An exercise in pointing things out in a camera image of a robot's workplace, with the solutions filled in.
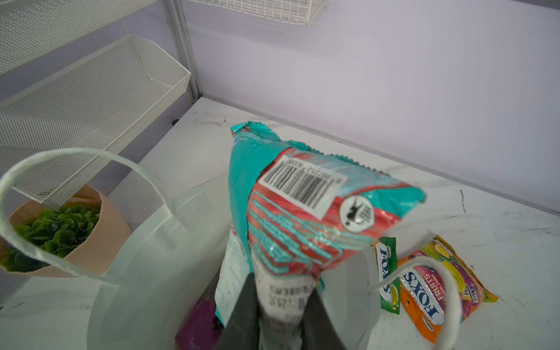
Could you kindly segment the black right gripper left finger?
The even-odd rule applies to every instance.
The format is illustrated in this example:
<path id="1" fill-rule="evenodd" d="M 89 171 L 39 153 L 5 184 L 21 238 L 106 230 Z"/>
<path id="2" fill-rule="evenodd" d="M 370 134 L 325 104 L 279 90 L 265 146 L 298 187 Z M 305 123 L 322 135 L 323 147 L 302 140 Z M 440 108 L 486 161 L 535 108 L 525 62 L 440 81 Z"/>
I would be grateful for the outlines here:
<path id="1" fill-rule="evenodd" d="M 260 305 L 255 274 L 250 273 L 242 287 L 233 313 L 215 350 L 258 350 L 260 342 Z"/>

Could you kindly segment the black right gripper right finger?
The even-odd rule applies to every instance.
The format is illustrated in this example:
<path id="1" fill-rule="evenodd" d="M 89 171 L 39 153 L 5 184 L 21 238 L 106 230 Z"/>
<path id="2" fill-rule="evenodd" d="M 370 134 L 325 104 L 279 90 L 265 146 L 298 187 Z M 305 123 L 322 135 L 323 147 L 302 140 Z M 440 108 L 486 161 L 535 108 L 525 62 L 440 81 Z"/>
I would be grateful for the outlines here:
<path id="1" fill-rule="evenodd" d="M 302 320 L 302 349 L 345 350 L 317 290 L 310 295 Z"/>

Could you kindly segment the purple grape candy bag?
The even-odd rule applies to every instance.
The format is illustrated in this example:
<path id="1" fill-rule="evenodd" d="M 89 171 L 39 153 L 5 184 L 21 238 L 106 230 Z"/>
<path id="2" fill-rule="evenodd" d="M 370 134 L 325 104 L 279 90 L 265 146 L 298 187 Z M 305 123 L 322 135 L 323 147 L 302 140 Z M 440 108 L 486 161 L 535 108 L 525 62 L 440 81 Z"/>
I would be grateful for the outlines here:
<path id="1" fill-rule="evenodd" d="M 209 350 L 216 346 L 223 329 L 214 299 L 201 298 L 175 340 L 181 350 Z"/>

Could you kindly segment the teal snack pack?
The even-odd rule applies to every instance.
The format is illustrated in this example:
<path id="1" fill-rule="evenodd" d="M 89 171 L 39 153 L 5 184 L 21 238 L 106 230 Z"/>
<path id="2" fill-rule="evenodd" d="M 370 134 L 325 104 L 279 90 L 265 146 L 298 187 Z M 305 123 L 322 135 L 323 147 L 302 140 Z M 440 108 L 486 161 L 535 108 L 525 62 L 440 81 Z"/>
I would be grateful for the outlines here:
<path id="1" fill-rule="evenodd" d="M 230 209 L 255 276 L 259 347 L 300 349 L 321 273 L 382 237 L 426 194 L 348 157 L 284 141 L 260 122 L 232 134 Z"/>
<path id="2" fill-rule="evenodd" d="M 233 225 L 230 226 L 225 256 L 214 293 L 216 316 L 225 328 L 249 274 L 245 249 Z"/>

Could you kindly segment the green Fox's spring tea bag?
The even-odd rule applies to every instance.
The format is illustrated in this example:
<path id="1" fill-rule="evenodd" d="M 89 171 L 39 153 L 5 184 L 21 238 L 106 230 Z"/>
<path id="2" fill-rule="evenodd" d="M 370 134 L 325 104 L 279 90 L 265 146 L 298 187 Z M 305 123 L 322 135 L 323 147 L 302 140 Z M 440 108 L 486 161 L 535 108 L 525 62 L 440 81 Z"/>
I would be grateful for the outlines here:
<path id="1" fill-rule="evenodd" d="M 372 251 L 376 258 L 379 281 L 387 279 L 398 268 L 396 252 L 396 238 L 381 237 L 373 246 Z M 394 280 L 379 289 L 381 308 L 386 312 L 400 314 L 400 281 Z"/>

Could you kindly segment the red Fox's fruits candy bag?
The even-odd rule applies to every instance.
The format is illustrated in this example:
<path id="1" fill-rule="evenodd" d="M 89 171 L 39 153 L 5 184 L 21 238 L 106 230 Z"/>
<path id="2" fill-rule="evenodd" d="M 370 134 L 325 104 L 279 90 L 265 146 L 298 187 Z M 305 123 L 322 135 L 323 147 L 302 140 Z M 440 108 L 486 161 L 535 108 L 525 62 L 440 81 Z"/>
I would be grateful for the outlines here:
<path id="1" fill-rule="evenodd" d="M 496 303 L 499 298 L 481 283 L 454 248 L 440 236 L 421 249 L 399 260 L 402 266 L 418 257 L 429 257 L 442 263 L 455 279 L 462 302 L 462 319 L 467 319 L 483 303 Z M 446 316 L 446 287 L 441 275 L 425 265 L 414 266 L 400 277 L 401 302 L 418 331 L 435 343 Z"/>

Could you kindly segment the potted green plant cup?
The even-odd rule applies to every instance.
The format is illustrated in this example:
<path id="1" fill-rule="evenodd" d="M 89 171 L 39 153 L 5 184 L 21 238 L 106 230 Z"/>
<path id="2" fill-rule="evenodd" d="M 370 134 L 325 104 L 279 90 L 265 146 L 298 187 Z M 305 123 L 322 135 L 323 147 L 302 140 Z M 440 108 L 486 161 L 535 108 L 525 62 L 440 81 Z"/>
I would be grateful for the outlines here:
<path id="1" fill-rule="evenodd" d="M 102 275 L 132 233 L 122 214 L 97 189 L 84 186 L 60 209 L 28 201 L 9 218 L 16 233 L 42 252 Z"/>

